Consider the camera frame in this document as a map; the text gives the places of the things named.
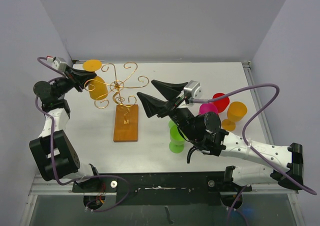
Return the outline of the gold wire wine glass rack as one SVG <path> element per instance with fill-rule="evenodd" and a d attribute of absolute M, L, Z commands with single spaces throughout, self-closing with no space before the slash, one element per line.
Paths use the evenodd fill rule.
<path fill-rule="evenodd" d="M 132 69 L 131 74 L 126 79 L 120 80 L 117 76 L 117 69 L 113 63 L 102 63 L 102 68 L 97 70 L 106 73 L 109 68 L 113 68 L 114 80 L 110 83 L 105 82 L 108 95 L 103 100 L 94 100 L 94 106 L 98 109 L 105 109 L 109 106 L 109 95 L 112 95 L 112 101 L 116 104 L 113 141 L 120 142 L 136 142 L 138 140 L 138 124 L 139 124 L 139 106 L 137 105 L 137 98 L 134 95 L 129 95 L 127 98 L 121 96 L 123 90 L 134 90 L 145 88 L 149 85 L 148 77 L 141 75 L 137 78 L 140 86 L 126 86 L 126 82 L 138 70 L 138 64 L 135 62 L 126 62 L 123 68 Z"/>

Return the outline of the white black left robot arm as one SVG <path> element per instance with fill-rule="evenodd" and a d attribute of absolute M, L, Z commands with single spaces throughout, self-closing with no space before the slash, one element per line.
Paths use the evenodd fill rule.
<path fill-rule="evenodd" d="M 66 66 L 62 77 L 38 81 L 33 87 L 35 102 L 41 103 L 36 108 L 44 114 L 45 124 L 38 138 L 29 142 L 29 148 L 45 181 L 55 180 L 60 185 L 62 178 L 84 181 L 84 186 L 92 192 L 102 185 L 97 169 L 92 164 L 81 164 L 65 133 L 71 110 L 63 96 L 72 89 L 82 92 L 88 80 L 95 77 L 95 72 Z"/>

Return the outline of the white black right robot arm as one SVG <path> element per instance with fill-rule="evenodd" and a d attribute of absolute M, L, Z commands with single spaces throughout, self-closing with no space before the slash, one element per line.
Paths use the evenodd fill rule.
<path fill-rule="evenodd" d="M 154 79 L 151 83 L 165 100 L 138 92 L 146 116 L 169 117 L 175 123 L 178 132 L 192 144 L 187 154 L 188 161 L 194 151 L 200 151 L 204 155 L 233 157 L 258 164 L 249 168 L 226 168 L 222 183 L 227 190 L 259 183 L 277 183 L 290 190 L 305 187 L 302 145 L 276 146 L 249 141 L 244 134 L 237 136 L 224 130 L 214 112 L 193 115 L 189 107 L 206 102 L 199 98 L 202 88 L 197 81 L 174 84 Z"/>

